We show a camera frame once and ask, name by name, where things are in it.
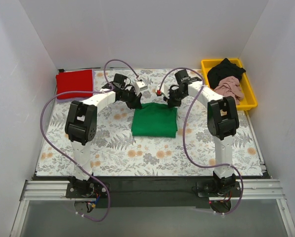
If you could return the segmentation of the green t shirt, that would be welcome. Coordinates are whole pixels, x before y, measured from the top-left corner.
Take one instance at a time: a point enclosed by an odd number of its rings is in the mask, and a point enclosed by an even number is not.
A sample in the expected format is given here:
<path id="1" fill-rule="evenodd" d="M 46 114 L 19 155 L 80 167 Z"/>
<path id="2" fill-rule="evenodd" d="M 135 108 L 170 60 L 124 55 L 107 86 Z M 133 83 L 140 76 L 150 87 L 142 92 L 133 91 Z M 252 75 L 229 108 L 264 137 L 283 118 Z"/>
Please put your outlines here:
<path id="1" fill-rule="evenodd" d="M 146 103 L 134 112 L 132 135 L 135 137 L 174 138 L 177 128 L 177 108 L 166 104 Z"/>

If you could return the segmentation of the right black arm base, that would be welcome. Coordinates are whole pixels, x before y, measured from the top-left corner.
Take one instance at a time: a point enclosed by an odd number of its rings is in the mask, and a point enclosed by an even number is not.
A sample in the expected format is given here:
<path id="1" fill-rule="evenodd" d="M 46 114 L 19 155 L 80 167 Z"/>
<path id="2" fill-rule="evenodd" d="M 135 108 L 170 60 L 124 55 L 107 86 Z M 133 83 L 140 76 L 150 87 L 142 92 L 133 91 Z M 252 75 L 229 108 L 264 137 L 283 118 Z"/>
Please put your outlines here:
<path id="1" fill-rule="evenodd" d="M 231 211 L 231 198 L 239 198 L 242 194 L 240 182 L 236 181 L 236 175 L 225 178 L 213 176 L 201 179 L 191 188 L 198 198 L 206 198 L 210 209 L 215 213 L 225 215 Z"/>

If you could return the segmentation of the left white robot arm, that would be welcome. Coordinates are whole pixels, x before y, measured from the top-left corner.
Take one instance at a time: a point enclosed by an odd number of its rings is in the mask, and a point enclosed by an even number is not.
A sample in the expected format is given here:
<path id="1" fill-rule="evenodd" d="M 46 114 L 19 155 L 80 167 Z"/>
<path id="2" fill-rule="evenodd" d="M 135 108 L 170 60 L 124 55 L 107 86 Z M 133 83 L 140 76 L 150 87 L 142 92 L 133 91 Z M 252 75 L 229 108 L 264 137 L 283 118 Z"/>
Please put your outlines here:
<path id="1" fill-rule="evenodd" d="M 106 83 L 98 94 L 70 105 L 65 133 L 73 147 L 73 161 L 76 162 L 73 176 L 79 182 L 77 191 L 87 198 L 94 193 L 94 185 L 87 181 L 92 174 L 90 161 L 91 141 L 97 130 L 97 115 L 116 101 L 125 102 L 130 109 L 141 109 L 142 91 L 148 88 L 142 79 L 127 83 L 128 77 L 115 74 L 113 81 Z"/>

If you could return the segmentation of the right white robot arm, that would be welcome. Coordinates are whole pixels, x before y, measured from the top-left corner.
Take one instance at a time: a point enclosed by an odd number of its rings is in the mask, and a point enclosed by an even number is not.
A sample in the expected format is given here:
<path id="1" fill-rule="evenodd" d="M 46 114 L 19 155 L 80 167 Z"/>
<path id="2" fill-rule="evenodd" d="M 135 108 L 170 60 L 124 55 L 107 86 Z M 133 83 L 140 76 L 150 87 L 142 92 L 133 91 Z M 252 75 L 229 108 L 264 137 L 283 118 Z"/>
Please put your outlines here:
<path id="1" fill-rule="evenodd" d="M 156 87 L 157 96 L 163 96 L 169 106 L 177 107 L 182 99 L 193 97 L 183 123 L 182 142 L 189 161 L 202 169 L 213 169 L 213 192 L 224 196 L 231 190 L 230 183 L 236 176 L 241 176 L 233 165 L 233 138 L 239 128 L 236 103 L 233 97 L 223 97 L 206 85 L 204 77 L 198 72 L 179 67 L 170 70 Z M 195 102 L 200 102 L 207 109 L 207 128 L 213 137 L 215 148 L 215 165 L 196 164 L 189 156 L 186 147 L 186 124 Z"/>

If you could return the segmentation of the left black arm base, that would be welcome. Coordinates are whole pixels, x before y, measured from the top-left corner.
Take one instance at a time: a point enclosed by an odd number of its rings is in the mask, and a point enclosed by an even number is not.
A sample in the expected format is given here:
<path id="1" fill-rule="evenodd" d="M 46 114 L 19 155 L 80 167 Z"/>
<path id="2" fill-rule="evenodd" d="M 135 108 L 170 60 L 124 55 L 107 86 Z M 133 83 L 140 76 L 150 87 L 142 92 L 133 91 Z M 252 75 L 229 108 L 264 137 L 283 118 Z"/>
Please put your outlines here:
<path id="1" fill-rule="evenodd" d="M 79 180 L 75 177 L 69 178 L 66 189 L 66 198 L 81 198 L 81 203 L 86 206 L 86 212 L 92 212 L 101 199 L 107 198 L 109 184 L 104 187 L 100 183 L 93 180 Z"/>

